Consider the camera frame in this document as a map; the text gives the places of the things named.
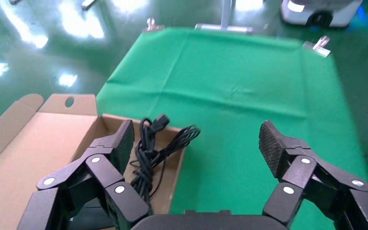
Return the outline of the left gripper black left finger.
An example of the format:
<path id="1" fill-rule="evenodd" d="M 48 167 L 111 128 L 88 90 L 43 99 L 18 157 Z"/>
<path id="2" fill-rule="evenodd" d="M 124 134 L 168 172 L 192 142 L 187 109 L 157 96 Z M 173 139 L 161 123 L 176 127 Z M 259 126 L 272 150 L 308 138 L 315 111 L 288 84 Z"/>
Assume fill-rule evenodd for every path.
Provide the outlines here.
<path id="1" fill-rule="evenodd" d="M 145 218 L 149 206 L 125 181 L 134 143 L 132 120 L 113 135 L 95 139 L 85 152 L 37 183 L 18 224 L 20 230 L 66 230 L 82 207 L 98 199 L 112 224 L 129 230 Z"/>

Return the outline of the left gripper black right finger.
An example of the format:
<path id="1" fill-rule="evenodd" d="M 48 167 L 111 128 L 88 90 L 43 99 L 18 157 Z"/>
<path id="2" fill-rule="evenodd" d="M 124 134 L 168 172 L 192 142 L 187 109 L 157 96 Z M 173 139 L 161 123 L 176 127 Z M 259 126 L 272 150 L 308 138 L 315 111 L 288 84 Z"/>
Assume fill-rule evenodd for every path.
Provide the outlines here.
<path id="1" fill-rule="evenodd" d="M 289 229 L 304 200 L 312 202 L 337 230 L 368 230 L 368 183 L 321 159 L 308 144 L 285 136 L 266 120 L 259 150 L 278 185 L 262 214 Z"/>

